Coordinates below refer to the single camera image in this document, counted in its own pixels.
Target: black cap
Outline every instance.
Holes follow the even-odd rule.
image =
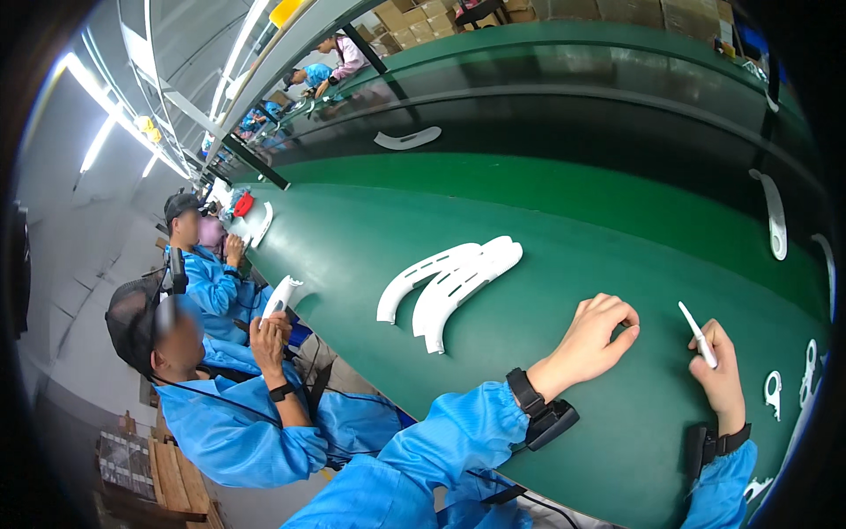
[[[106,327],[121,360],[152,381],[150,353],[155,344],[155,315],[164,272],[123,284],[106,312]]]
[[[187,212],[189,209],[195,209],[200,212],[203,217],[208,211],[205,207],[200,205],[200,201],[196,195],[190,193],[177,193],[170,195],[168,200],[164,203],[164,221],[170,229],[171,222],[179,215]]]

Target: white plastic part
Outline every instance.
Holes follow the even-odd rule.
[[[478,255],[490,255],[492,252],[500,250],[502,248],[507,247],[513,241],[511,237],[507,235],[501,235],[495,239],[491,239],[487,241],[484,245],[481,246]],[[454,267],[451,265],[450,268],[442,270],[435,278],[429,282],[429,284],[423,289],[423,292],[420,294],[420,297],[417,298],[417,304],[415,305],[415,312],[411,317],[411,330],[414,336],[423,336],[426,332],[426,319],[425,315],[428,311],[428,306],[431,300],[437,298],[437,286],[442,283],[446,278],[452,274],[456,273],[468,259],[464,259],[461,262],[454,263]]]
[[[776,183],[766,174],[757,169],[750,169],[749,176],[760,180],[764,186],[766,211],[770,217],[770,250],[779,261],[784,261],[788,255],[788,227],[784,220],[784,206],[782,197],[778,194]]]
[[[294,293],[294,289],[302,284],[302,281],[297,281],[291,278],[291,276],[285,276],[285,279],[280,281],[276,288],[273,289],[273,294],[267,300],[265,311],[261,314],[261,320],[266,320],[273,312],[284,311],[288,307],[288,302],[291,299],[291,294]]]
[[[456,267],[466,259],[478,256],[480,251],[481,245],[475,242],[465,243],[427,257],[400,272],[382,292],[379,306],[376,308],[376,321],[393,325],[397,318],[399,302],[415,286],[422,284],[445,268]]]
[[[774,378],[776,380],[776,388],[772,393],[770,393],[770,380]],[[782,421],[781,393],[782,374],[778,371],[771,372],[769,375],[766,376],[766,382],[764,382],[764,402],[776,409],[776,412],[772,414],[772,416],[776,417],[779,422]]]
[[[708,364],[708,367],[711,369],[717,369],[717,357],[714,356],[714,351],[712,351],[711,346],[708,345],[708,340],[705,339],[702,329],[699,328],[699,325],[696,325],[696,322],[690,315],[687,307],[684,306],[684,303],[680,301],[678,303],[678,308],[682,310],[684,317],[688,321],[688,325],[690,325],[690,330],[693,331],[693,335],[696,338],[696,349],[699,351],[699,354],[705,359],[705,363]]]
[[[766,480],[764,480],[763,483],[758,483],[758,478],[753,477],[752,481],[749,482],[749,485],[746,485],[746,489],[743,491],[743,495],[746,498],[746,503],[748,504],[750,501],[755,499],[758,494],[760,494],[765,488],[770,486],[770,483],[772,483],[771,477],[768,477]],[[752,492],[752,494],[750,496],[746,496],[746,494],[749,494],[750,491]]]
[[[805,408],[805,402],[810,397],[810,383],[814,379],[814,368],[816,367],[816,340],[808,342],[805,349],[805,375],[802,377],[802,385],[799,386],[799,408]]]
[[[270,202],[265,202],[265,219],[261,221],[261,227],[258,230],[258,233],[255,234],[253,237],[252,247],[256,248],[262,239],[264,239],[264,234],[267,233],[267,229],[270,228],[270,221],[273,220],[273,206],[270,205]]]
[[[394,138],[379,132],[376,134],[376,138],[373,138],[373,141],[377,145],[391,149],[392,151],[407,151],[408,149],[414,149],[415,147],[434,141],[440,135],[441,127],[429,127],[420,132],[403,136],[402,138]]]
[[[431,300],[424,315],[426,350],[443,354],[443,328],[461,304],[479,289],[506,273],[523,257],[523,246],[518,242],[502,249],[467,261],[456,273],[440,283],[437,296]]]
[[[811,240],[816,241],[822,246],[822,253],[826,254],[826,268],[828,268],[828,316],[834,323],[834,294],[838,287],[838,273],[834,267],[834,254],[832,247],[828,244],[828,239],[822,234],[813,234]]]

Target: mesh cap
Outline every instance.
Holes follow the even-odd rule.
[[[106,327],[121,360],[152,381],[150,353],[162,272],[121,285],[112,295]]]

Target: yellow object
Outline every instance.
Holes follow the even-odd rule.
[[[279,5],[273,8],[270,15],[267,17],[277,28],[281,28],[291,15],[294,14],[296,8],[300,6],[305,0],[282,0]]]
[[[144,133],[152,132],[152,130],[156,128],[153,124],[153,120],[147,116],[138,116],[135,118],[135,126],[138,127],[138,130]]]
[[[147,140],[152,141],[153,143],[158,143],[162,140],[162,133],[159,132],[159,129],[153,129],[149,132],[146,132]]]

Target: hand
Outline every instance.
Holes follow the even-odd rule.
[[[626,327],[613,342],[611,333]],[[616,364],[635,342],[640,319],[616,295],[597,294],[576,308],[570,328],[551,355],[529,368],[526,375],[535,391],[549,403],[573,384],[602,375]]]
[[[243,255],[244,240],[236,234],[229,234],[226,238],[226,264],[233,268],[240,267]]]
[[[272,321],[271,318],[265,320],[264,325],[261,323],[261,318],[256,316],[250,322],[250,349],[253,351],[255,363],[261,369],[261,374],[265,376],[268,386],[271,381],[277,388],[284,384],[284,374],[282,370],[282,346],[284,341],[283,325],[288,327],[288,336],[290,337],[290,324],[288,324],[288,317],[278,317],[280,313],[273,314],[276,318]]]
[[[315,98],[318,98],[318,97],[322,96],[322,95],[323,95],[323,92],[325,92],[325,91],[326,91],[326,88],[328,88],[328,87],[329,87],[329,79],[327,79],[327,80],[323,81],[323,82],[322,82],[322,83],[321,83],[321,84],[317,87],[317,90],[315,91]]]
[[[746,403],[734,344],[715,319],[705,324],[702,333],[717,357],[717,369],[711,369],[702,355],[696,355],[690,361],[690,373],[702,384],[708,403],[717,413],[719,436],[734,435],[746,424]],[[696,349],[696,338],[690,341],[688,349]]]

